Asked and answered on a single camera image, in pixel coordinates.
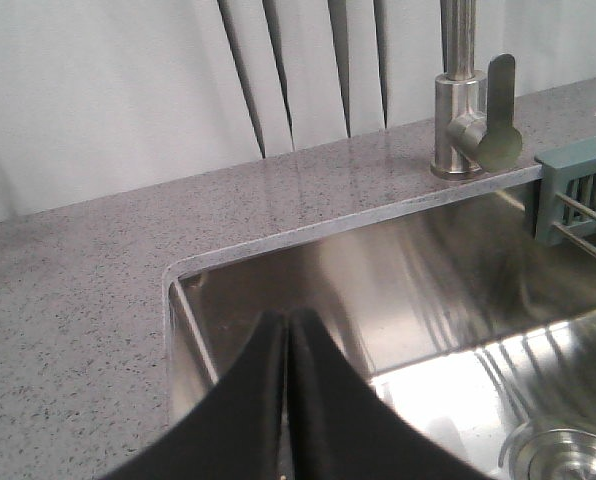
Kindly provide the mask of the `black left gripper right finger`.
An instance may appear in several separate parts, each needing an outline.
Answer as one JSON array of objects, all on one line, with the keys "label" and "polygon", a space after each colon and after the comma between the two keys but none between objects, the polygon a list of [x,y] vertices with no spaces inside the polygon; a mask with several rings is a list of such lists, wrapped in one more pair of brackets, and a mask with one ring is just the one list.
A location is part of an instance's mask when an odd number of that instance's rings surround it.
[{"label": "black left gripper right finger", "polygon": [[289,316],[287,407],[298,479],[483,476],[384,404],[312,309]]}]

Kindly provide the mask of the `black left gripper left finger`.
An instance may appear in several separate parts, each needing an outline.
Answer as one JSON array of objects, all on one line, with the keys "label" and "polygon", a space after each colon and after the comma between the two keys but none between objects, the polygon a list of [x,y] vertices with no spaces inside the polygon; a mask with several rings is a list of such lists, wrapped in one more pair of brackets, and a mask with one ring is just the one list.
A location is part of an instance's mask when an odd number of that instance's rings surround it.
[{"label": "black left gripper left finger", "polygon": [[264,311],[241,353],[170,431],[106,479],[275,479],[281,438],[285,317]]}]

